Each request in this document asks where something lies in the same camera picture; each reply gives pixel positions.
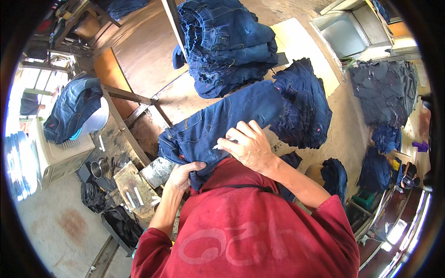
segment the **metal pot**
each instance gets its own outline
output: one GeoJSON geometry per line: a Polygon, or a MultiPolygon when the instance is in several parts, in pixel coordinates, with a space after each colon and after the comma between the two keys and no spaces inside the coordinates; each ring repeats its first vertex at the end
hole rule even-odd
{"type": "Polygon", "coordinates": [[[106,158],[101,158],[99,161],[91,162],[91,173],[95,178],[101,178],[102,175],[105,175],[110,166],[106,160],[106,158]]]}

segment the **denim fabric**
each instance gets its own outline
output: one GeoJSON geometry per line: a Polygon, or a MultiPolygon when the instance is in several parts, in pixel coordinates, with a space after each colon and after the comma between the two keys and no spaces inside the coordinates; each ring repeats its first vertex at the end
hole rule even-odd
{"type": "Polygon", "coordinates": [[[397,157],[395,158],[395,160],[399,163],[399,169],[396,170],[394,168],[391,168],[391,180],[395,185],[400,185],[400,182],[403,179],[402,160],[397,157]]]}
{"type": "MultiPolygon", "coordinates": [[[[295,151],[282,155],[280,156],[280,158],[283,159],[284,162],[292,166],[294,169],[297,169],[301,161],[303,160],[295,151]]],[[[280,183],[278,184],[278,189],[281,197],[283,197],[284,200],[290,202],[294,201],[295,195],[289,189],[287,189],[280,183]]]]}
{"type": "Polygon", "coordinates": [[[380,153],[390,153],[393,149],[402,148],[402,131],[392,126],[378,125],[372,133],[372,140],[380,153]]]}
{"type": "MultiPolygon", "coordinates": [[[[188,0],[178,12],[189,74],[196,82],[212,87],[242,84],[262,78],[277,64],[275,33],[238,0],[188,0]],[[252,62],[263,64],[261,70],[247,65],[252,62]]],[[[175,65],[180,59],[174,54],[175,65]]]]}
{"type": "Polygon", "coordinates": [[[358,61],[350,67],[354,96],[367,125],[404,126],[417,103],[417,72],[408,61],[358,61]]]}
{"type": "Polygon", "coordinates": [[[123,16],[143,8],[147,5],[148,0],[114,0],[108,6],[108,13],[114,20],[119,20],[123,16]]]}
{"type": "Polygon", "coordinates": [[[284,114],[269,129],[289,146],[318,149],[328,137],[332,111],[311,60],[294,60],[274,78],[274,86],[283,96],[284,114]]]}
{"type": "Polygon", "coordinates": [[[346,199],[346,183],[348,176],[343,164],[338,159],[329,158],[323,162],[321,177],[325,181],[324,189],[331,195],[338,195],[343,208],[346,210],[344,201],[346,199]]]}
{"type": "Polygon", "coordinates": [[[101,80],[85,74],[69,82],[43,124],[47,140],[61,144],[101,107],[101,80]]]}
{"type": "Polygon", "coordinates": [[[173,163],[203,161],[207,167],[190,173],[193,189],[199,190],[213,168],[228,155],[212,149],[220,137],[239,121],[256,120],[265,128],[283,112],[283,101],[271,81],[261,81],[198,111],[159,135],[158,155],[173,163]]]}
{"type": "Polygon", "coordinates": [[[369,147],[363,159],[359,186],[371,193],[383,193],[388,188],[391,174],[386,157],[374,147],[369,147]]]}

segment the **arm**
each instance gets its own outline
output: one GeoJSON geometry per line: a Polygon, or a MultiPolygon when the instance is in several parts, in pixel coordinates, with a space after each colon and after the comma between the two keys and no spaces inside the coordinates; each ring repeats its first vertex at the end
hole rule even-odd
{"type": "Polygon", "coordinates": [[[161,202],[151,219],[149,228],[156,228],[171,237],[173,222],[185,190],[190,187],[189,173],[204,169],[204,162],[193,162],[185,165],[176,165],[166,182],[162,192],[161,202]]]}
{"type": "Polygon", "coordinates": [[[256,123],[240,121],[219,138],[221,148],[245,166],[288,188],[305,206],[316,209],[331,196],[322,186],[272,153],[266,135],[256,123]]]}

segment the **person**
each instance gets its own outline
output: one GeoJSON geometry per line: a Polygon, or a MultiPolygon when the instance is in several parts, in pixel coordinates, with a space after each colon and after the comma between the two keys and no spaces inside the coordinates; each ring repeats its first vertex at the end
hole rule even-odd
{"type": "Polygon", "coordinates": [[[239,122],[217,143],[225,158],[181,210],[190,171],[176,165],[159,207],[139,239],[131,277],[357,277],[360,255],[337,195],[272,153],[255,121],[239,122]],[[228,140],[236,139],[237,143],[228,140]],[[312,215],[278,194],[287,187],[312,215]]]}

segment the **blue cloth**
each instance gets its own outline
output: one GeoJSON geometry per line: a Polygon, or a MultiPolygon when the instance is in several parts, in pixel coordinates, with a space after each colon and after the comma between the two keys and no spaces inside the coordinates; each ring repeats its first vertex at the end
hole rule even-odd
{"type": "Polygon", "coordinates": [[[323,162],[321,177],[325,181],[324,189],[331,195],[338,195],[343,208],[346,209],[344,201],[346,199],[346,183],[348,176],[343,164],[338,159],[329,158],[323,162]]]}
{"type": "MultiPolygon", "coordinates": [[[[231,88],[218,86],[241,85],[249,79],[260,81],[277,64],[275,33],[259,24],[256,15],[238,0],[187,0],[178,5],[178,13],[189,74],[196,82],[208,85],[198,91],[200,96],[207,92],[206,98],[221,97],[218,91],[231,88]]],[[[176,67],[183,59],[177,54],[175,49],[176,67]]]]}
{"type": "Polygon", "coordinates": [[[148,0],[115,0],[108,6],[108,13],[114,20],[119,20],[123,16],[143,8],[147,5],[148,0]]]}
{"type": "Polygon", "coordinates": [[[294,60],[273,77],[283,96],[284,114],[269,129],[291,147],[318,149],[328,137],[332,111],[311,60],[294,60]]]}
{"type": "Polygon", "coordinates": [[[46,139],[56,144],[68,140],[101,107],[102,95],[100,78],[85,74],[69,82],[43,124],[46,139]]]}
{"type": "Polygon", "coordinates": [[[393,149],[400,151],[402,148],[402,131],[389,125],[378,125],[372,133],[372,140],[381,153],[390,153],[393,149]]]}
{"type": "Polygon", "coordinates": [[[379,154],[374,147],[369,147],[363,159],[359,186],[371,193],[383,193],[389,186],[391,178],[386,157],[379,154]]]}
{"type": "MultiPolygon", "coordinates": [[[[282,155],[280,156],[280,158],[283,159],[284,162],[292,166],[294,169],[297,169],[301,161],[303,160],[300,156],[298,156],[298,154],[295,151],[292,153],[282,155]]],[[[295,195],[289,189],[287,189],[280,183],[278,184],[278,189],[281,197],[283,197],[284,200],[291,202],[294,201],[295,195]]]]}
{"type": "Polygon", "coordinates": [[[283,112],[283,100],[272,81],[245,87],[198,111],[159,135],[158,155],[180,165],[203,161],[207,167],[190,173],[191,186],[199,190],[213,168],[228,153],[213,149],[220,137],[239,121],[256,120],[265,128],[283,112]]]}
{"type": "Polygon", "coordinates": [[[385,11],[385,8],[382,6],[382,4],[380,4],[380,2],[377,0],[372,0],[372,4],[374,5],[375,8],[377,8],[377,11],[379,11],[383,19],[385,19],[386,23],[389,23],[391,20],[385,11]]]}

